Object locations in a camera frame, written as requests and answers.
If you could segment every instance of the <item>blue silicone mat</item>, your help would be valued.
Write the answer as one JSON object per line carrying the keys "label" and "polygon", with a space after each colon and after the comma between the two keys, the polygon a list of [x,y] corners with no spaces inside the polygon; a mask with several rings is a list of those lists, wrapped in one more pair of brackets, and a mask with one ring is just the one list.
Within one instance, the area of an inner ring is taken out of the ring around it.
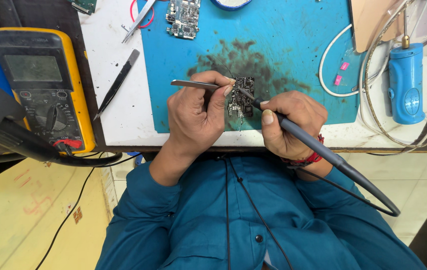
{"label": "blue silicone mat", "polygon": [[[138,9],[146,2],[138,1]],[[329,112],[327,124],[351,123],[358,109],[357,95],[335,97],[325,93],[318,79],[323,52],[330,41],[350,24],[348,0],[256,0],[238,11],[223,11],[202,0],[199,32],[193,40],[169,35],[168,2],[154,4],[155,18],[143,28],[142,41],[155,130],[169,132],[167,98],[180,87],[174,79],[188,80],[193,73],[217,70],[228,77],[255,77],[254,95],[270,97],[297,90],[322,103]],[[340,70],[348,62],[347,70]],[[348,30],[331,47],[323,77],[336,93],[350,93],[357,84],[361,55]],[[339,86],[334,85],[342,76]],[[261,112],[242,120],[225,111],[225,131],[261,129]]]}

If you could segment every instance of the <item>white work surface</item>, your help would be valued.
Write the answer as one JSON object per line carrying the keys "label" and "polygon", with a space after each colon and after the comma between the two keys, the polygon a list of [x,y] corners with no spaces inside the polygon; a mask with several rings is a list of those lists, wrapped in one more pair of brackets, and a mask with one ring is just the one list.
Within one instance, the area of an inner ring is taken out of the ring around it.
{"label": "white work surface", "polygon": [[[98,0],[96,11],[91,16],[78,14],[98,105],[102,103],[132,50],[138,49],[141,52],[119,91],[101,116],[105,143],[108,146],[161,146],[169,138],[169,134],[157,133],[154,129],[140,30],[136,30],[126,44],[121,43],[127,33],[121,25],[127,28],[132,25],[129,14],[130,3],[131,0]],[[412,29],[420,11],[415,5],[412,5],[410,10],[411,12],[407,14],[411,14],[409,29]],[[164,10],[156,10],[156,13],[155,20],[164,20]],[[133,14],[134,17],[138,14],[137,5],[134,5]],[[412,43],[422,42],[427,38],[427,10],[419,24],[417,34],[411,36]],[[375,74],[380,68],[380,62],[387,53],[386,49],[385,46],[379,46],[375,51],[369,76]],[[420,135],[427,120],[414,125],[400,125],[394,122],[392,117],[386,116],[386,108],[390,107],[386,93],[388,86],[389,76],[384,72],[382,78],[370,90],[375,112],[392,137],[404,143],[412,143]],[[423,58],[423,101],[423,109],[427,114],[427,46],[424,48]],[[364,110],[367,121],[371,126],[375,126],[367,112],[367,106]],[[321,133],[328,147],[403,148],[385,136],[368,130],[361,122],[359,114],[353,123],[325,125]],[[229,131],[224,132],[214,146],[258,147],[264,146],[264,142],[259,130]]]}

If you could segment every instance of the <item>soldering iron handle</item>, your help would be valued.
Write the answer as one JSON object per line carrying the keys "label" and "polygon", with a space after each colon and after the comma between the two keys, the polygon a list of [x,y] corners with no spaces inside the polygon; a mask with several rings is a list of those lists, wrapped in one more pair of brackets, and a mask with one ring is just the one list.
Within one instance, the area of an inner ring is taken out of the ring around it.
{"label": "soldering iron handle", "polygon": [[[256,98],[253,101],[253,106],[263,111],[260,108],[260,102],[264,101],[261,97]],[[400,210],[395,206],[395,204],[380,191],[374,184],[372,184],[365,176],[363,176],[359,171],[354,167],[350,166],[343,158],[332,152],[328,147],[319,142],[312,135],[308,134],[305,130],[300,128],[297,124],[292,122],[279,112],[275,112],[278,118],[278,123],[286,131],[290,132],[295,138],[299,139],[302,143],[307,145],[310,149],[314,150],[317,154],[322,156],[326,161],[332,164],[335,168],[341,171],[348,178],[352,179],[355,183],[359,184],[361,187],[365,188],[368,192],[372,193],[377,197],[377,199],[382,202],[390,211],[383,211],[386,214],[397,217],[400,215]]]}

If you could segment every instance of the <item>black circuit board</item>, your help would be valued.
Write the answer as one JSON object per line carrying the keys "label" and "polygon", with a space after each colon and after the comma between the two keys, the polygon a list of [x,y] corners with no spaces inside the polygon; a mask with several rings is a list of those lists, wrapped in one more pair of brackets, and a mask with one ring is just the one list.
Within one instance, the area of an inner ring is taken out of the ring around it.
{"label": "black circuit board", "polygon": [[237,111],[237,117],[252,117],[253,105],[252,100],[246,95],[242,94],[239,89],[244,89],[253,96],[255,80],[253,77],[236,77],[234,89],[232,90],[232,100],[228,102],[228,115],[232,116],[233,111]]}
{"label": "black circuit board", "polygon": [[167,32],[179,38],[191,39],[199,28],[199,9],[201,0],[170,0],[165,19],[172,24]]}

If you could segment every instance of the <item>yellow wall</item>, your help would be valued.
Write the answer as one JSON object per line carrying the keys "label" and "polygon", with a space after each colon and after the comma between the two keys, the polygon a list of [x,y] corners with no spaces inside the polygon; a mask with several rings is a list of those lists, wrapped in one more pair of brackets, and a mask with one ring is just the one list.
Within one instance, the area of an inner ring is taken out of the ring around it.
{"label": "yellow wall", "polygon": [[[0,269],[36,268],[90,170],[28,158],[0,174]],[[82,219],[75,224],[70,215],[41,270],[95,267],[110,219],[100,169],[78,206]]]}

